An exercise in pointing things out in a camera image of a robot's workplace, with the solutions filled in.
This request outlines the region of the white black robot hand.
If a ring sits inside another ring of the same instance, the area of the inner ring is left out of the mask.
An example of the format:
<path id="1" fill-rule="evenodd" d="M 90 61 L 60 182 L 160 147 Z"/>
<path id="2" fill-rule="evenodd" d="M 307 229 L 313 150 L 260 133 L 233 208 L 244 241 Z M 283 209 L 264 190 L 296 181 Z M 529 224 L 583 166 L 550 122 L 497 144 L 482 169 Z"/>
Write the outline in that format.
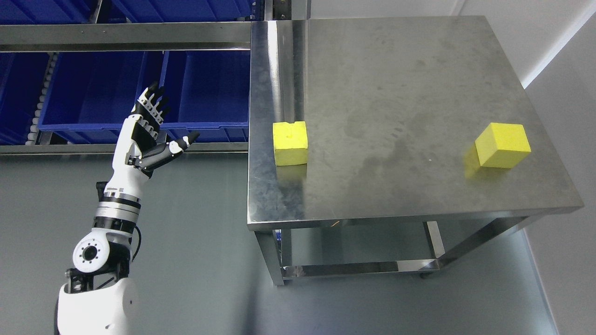
<path id="1" fill-rule="evenodd" d="M 138 96 L 122 124 L 111 162 L 113 175 L 102 195 L 140 199 L 153 172 L 181 156 L 199 138 L 199 131 L 176 140 L 158 141 L 170 108 L 165 88 L 152 83 Z"/>

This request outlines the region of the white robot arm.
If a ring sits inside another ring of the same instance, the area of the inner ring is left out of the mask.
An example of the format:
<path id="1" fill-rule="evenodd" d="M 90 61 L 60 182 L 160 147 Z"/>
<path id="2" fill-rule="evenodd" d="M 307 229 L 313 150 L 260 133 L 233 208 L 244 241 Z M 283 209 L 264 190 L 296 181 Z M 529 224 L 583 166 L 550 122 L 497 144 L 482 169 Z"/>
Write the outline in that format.
<path id="1" fill-rule="evenodd" d="M 98 208 L 91 231 L 74 247 L 73 267 L 58 293 L 54 312 L 56 335 L 129 335 L 138 294 L 130 266 L 138 249 L 140 186 L 99 182 Z"/>

